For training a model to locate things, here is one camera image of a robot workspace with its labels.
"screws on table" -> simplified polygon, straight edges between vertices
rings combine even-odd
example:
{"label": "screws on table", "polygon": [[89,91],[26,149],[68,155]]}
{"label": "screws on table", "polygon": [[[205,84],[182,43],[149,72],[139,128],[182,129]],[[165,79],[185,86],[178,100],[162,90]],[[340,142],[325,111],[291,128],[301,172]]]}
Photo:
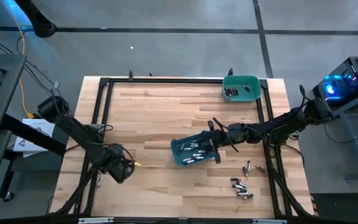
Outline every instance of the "screws on table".
{"label": "screws on table", "polygon": [[241,185],[238,185],[238,184],[233,184],[233,185],[231,185],[233,188],[237,188],[237,189],[244,189],[244,187],[243,186],[241,186]]}
{"label": "screws on table", "polygon": [[247,167],[242,167],[242,172],[246,177],[248,177]]}
{"label": "screws on table", "polygon": [[96,187],[99,188],[103,183],[103,177],[100,177],[98,180],[98,183],[96,184]]}
{"label": "screws on table", "polygon": [[237,177],[231,177],[231,178],[230,178],[230,181],[239,182],[239,181],[241,181],[241,179],[238,179]]}
{"label": "screws on table", "polygon": [[238,189],[236,190],[237,193],[247,193],[247,189]]}
{"label": "screws on table", "polygon": [[249,195],[243,197],[242,199],[247,200],[247,199],[250,199],[250,198],[253,198],[253,197],[254,197],[254,194],[249,194]]}
{"label": "screws on table", "polygon": [[247,162],[247,172],[251,170],[251,161]]}
{"label": "screws on table", "polygon": [[245,188],[247,188],[247,187],[248,187],[248,185],[243,184],[243,183],[241,183],[241,182],[237,182],[237,184],[238,184],[238,185],[240,185],[240,186],[243,186],[243,187],[245,187]]}
{"label": "screws on table", "polygon": [[258,169],[259,171],[265,172],[265,169],[261,168],[260,166],[255,166],[255,167],[256,167],[256,169]]}

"black desk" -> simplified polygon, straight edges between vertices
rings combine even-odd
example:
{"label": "black desk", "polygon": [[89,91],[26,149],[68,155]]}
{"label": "black desk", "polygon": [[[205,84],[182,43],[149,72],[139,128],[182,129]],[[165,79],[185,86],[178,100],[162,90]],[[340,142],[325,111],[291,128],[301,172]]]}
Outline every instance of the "black desk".
{"label": "black desk", "polygon": [[6,74],[1,74],[0,76],[0,164],[2,158],[14,159],[14,154],[5,152],[8,144],[6,140],[9,141],[11,134],[22,137],[56,154],[64,155],[65,153],[64,144],[6,114],[7,107],[23,71],[25,59],[24,55],[0,55],[0,68],[6,70]]}

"yellow cable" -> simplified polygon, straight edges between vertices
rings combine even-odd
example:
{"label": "yellow cable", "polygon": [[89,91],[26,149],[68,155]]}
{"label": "yellow cable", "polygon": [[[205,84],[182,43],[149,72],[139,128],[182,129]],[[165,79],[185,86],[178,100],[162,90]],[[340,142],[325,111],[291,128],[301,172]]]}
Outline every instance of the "yellow cable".
{"label": "yellow cable", "polygon": [[[11,13],[11,11],[10,11],[9,8],[6,6],[6,4],[4,3],[3,0],[1,0],[1,3],[2,3],[2,5],[5,7],[6,11],[9,13],[9,15],[11,15],[13,21],[16,23],[17,28],[19,29],[20,35],[22,36],[22,42],[23,42],[22,54],[24,55],[24,54],[25,54],[25,39],[24,39],[24,35],[23,35],[23,32],[22,32],[22,29],[20,29],[20,26],[19,26],[19,24],[17,23],[15,17],[13,16],[13,14]],[[23,90],[23,84],[22,84],[22,80],[21,80],[21,79],[19,79],[19,84],[20,84],[20,89],[21,89],[21,91],[22,91],[22,105],[23,105],[24,112],[25,112],[25,114],[27,115],[28,118],[34,118],[34,115],[30,114],[30,113],[27,111],[27,108],[25,107],[25,103],[24,103],[24,90]]]}

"desk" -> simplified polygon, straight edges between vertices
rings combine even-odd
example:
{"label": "desk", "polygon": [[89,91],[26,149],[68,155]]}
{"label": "desk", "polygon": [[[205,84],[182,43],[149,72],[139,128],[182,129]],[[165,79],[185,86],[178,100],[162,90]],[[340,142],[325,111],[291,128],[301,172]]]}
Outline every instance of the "desk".
{"label": "desk", "polygon": [[[91,122],[99,79],[84,78],[75,113],[83,124]],[[269,79],[268,85],[274,116],[289,111],[284,81]],[[92,216],[273,218],[267,174],[254,168],[265,167],[261,144],[238,144],[240,153],[231,147],[219,148],[220,164],[211,159],[186,168],[175,165],[170,141],[208,130],[207,120],[212,117],[223,124],[259,123],[256,103],[224,103],[221,85],[115,83],[107,122],[114,130],[106,132],[104,142],[123,144],[142,167],[136,167],[123,184],[103,175],[104,182],[94,195]],[[67,147],[75,144],[69,139]],[[298,148],[295,141],[289,140],[288,144]],[[51,212],[58,210],[78,185],[84,154],[80,147],[65,154]],[[313,214],[301,157],[282,147],[282,159],[288,188],[305,210]],[[247,160],[251,160],[252,169],[249,177],[244,177],[241,167]],[[230,177],[240,177],[254,198],[247,201],[237,198]],[[284,211],[282,193],[280,190],[277,193]]]}

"blue light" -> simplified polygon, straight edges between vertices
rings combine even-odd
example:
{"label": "blue light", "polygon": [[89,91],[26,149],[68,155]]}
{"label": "blue light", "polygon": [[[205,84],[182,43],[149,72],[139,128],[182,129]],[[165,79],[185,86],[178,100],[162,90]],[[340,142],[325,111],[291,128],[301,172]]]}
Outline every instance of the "blue light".
{"label": "blue light", "polygon": [[25,29],[28,29],[31,26],[31,22],[23,10],[17,5],[15,0],[3,0],[5,5],[8,7],[13,16],[17,19],[17,22],[20,26],[25,26]]}
{"label": "blue light", "polygon": [[326,85],[326,90],[329,94],[335,93],[335,91],[333,90],[333,87],[331,85]]}

